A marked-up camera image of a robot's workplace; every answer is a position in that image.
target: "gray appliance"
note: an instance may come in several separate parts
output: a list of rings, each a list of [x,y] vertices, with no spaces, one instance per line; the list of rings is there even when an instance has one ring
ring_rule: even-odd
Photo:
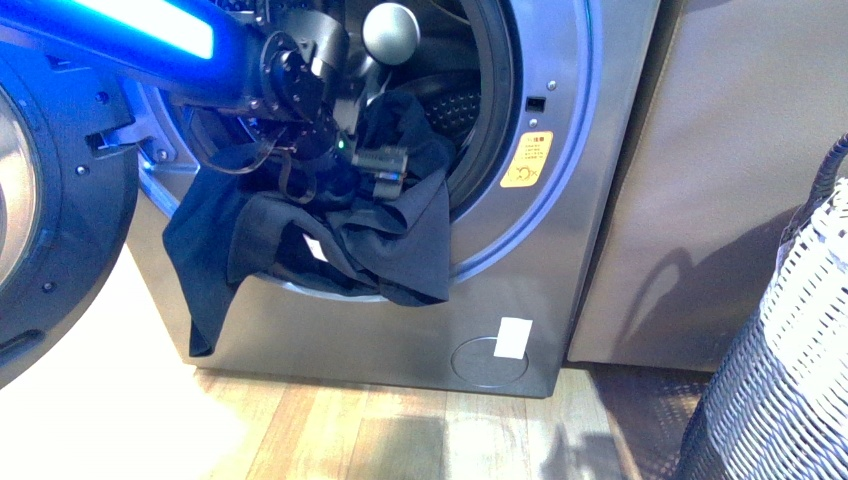
[[[377,2],[347,3],[355,44],[362,12]],[[197,169],[196,156],[216,148],[209,133],[214,129],[181,129],[167,96],[125,83],[136,123],[112,135],[140,145],[145,192],[130,229],[130,250],[188,363],[548,396],[658,1],[402,3],[419,19],[422,40],[397,75],[450,79],[436,85],[448,102],[451,95],[469,98],[463,89],[479,92],[473,135],[448,179],[453,285],[447,303],[401,307],[259,275],[239,289],[214,354],[188,357],[190,317],[160,236]],[[462,83],[468,77],[474,79],[470,87]],[[550,151],[537,150],[534,157],[532,144]],[[528,326],[529,337],[523,337]],[[509,349],[517,358],[504,356]]]
[[[569,360],[718,367],[848,129],[846,14],[663,3]]]

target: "washing machine door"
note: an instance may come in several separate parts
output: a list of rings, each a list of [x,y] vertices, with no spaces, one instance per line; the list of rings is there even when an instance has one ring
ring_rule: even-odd
[[[114,78],[0,44],[0,387],[70,329],[117,260],[137,151],[102,138],[132,121]]]

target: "clothing tag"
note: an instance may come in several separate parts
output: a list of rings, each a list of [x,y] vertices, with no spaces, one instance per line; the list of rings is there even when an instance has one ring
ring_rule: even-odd
[[[307,234],[303,234],[303,239],[306,240],[306,246],[309,247],[309,251],[312,252],[312,256],[321,260],[322,262],[329,263],[327,257],[324,255],[324,249],[321,248],[321,242],[315,240]]]
[[[501,318],[501,328],[498,331],[498,342],[495,345],[495,356],[503,358],[524,358],[527,341],[530,339],[530,328],[533,320],[520,318]]]

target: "blue led light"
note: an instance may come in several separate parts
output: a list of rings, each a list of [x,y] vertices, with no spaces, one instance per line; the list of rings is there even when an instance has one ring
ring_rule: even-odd
[[[192,55],[212,58],[212,27],[165,0],[71,0]]]

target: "wicker basket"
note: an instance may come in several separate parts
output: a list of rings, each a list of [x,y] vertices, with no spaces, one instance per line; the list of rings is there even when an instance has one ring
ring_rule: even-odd
[[[790,226],[689,423],[677,478],[848,478],[848,182],[829,192]]]

